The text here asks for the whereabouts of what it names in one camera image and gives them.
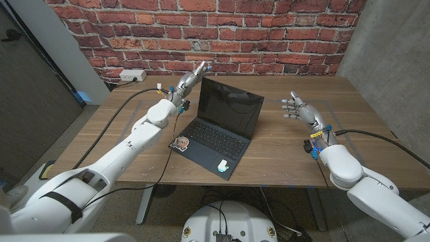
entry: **robot finger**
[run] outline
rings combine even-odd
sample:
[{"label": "robot finger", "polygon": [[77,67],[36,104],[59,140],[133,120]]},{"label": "robot finger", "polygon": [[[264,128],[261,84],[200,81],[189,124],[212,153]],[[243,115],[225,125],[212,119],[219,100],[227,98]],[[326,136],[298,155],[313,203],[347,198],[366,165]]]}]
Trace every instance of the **robot finger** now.
[{"label": "robot finger", "polygon": [[283,110],[297,110],[297,107],[296,106],[283,105],[282,109]]},{"label": "robot finger", "polygon": [[296,114],[284,114],[284,118],[300,119],[299,115]]},{"label": "robot finger", "polygon": [[285,112],[289,112],[289,113],[291,113],[291,114],[299,114],[299,111],[298,111],[298,110],[295,110],[295,109],[285,109],[284,111],[285,111]]},{"label": "robot finger", "polygon": [[282,100],[283,103],[288,104],[288,105],[294,105],[294,100],[290,99],[283,99]]}]

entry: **red brick wall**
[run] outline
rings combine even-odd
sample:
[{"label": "red brick wall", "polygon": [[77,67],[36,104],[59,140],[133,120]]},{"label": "red brick wall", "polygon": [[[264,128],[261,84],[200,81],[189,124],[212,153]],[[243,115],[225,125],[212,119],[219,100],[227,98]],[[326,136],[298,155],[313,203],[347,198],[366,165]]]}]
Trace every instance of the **red brick wall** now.
[{"label": "red brick wall", "polygon": [[45,0],[100,77],[334,75],[365,0]]}]

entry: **laptop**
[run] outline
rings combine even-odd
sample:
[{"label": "laptop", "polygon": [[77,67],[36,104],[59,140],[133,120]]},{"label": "laptop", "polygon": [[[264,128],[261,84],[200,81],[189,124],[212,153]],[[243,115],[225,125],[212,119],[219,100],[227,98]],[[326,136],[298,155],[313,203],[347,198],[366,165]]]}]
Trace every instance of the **laptop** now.
[{"label": "laptop", "polygon": [[197,117],[169,145],[229,179],[246,151],[264,97],[203,78]]}]

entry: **gray wall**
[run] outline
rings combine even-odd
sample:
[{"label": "gray wall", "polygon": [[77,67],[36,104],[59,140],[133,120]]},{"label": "gray wall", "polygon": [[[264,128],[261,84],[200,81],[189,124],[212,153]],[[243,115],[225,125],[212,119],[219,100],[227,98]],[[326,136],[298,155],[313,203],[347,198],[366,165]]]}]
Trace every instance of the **gray wall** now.
[{"label": "gray wall", "polygon": [[[60,18],[43,0],[14,0],[9,3],[89,105],[100,105],[110,94],[108,88],[79,50]],[[4,0],[0,4],[7,8]]]},{"label": "gray wall", "polygon": [[430,1],[368,1],[336,75],[430,162]]}]

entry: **laptop sticker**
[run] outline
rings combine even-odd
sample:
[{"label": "laptop sticker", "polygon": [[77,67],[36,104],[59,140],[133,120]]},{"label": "laptop sticker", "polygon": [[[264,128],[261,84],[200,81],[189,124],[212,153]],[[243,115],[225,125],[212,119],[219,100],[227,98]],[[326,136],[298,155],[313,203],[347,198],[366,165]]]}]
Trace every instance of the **laptop sticker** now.
[{"label": "laptop sticker", "polygon": [[228,169],[226,165],[227,165],[227,161],[223,159],[218,165],[218,171],[221,171],[221,172],[226,171]]},{"label": "laptop sticker", "polygon": [[170,144],[170,147],[179,149],[181,152],[184,152],[188,148],[189,140],[186,137],[177,137],[175,138],[175,142]]}]

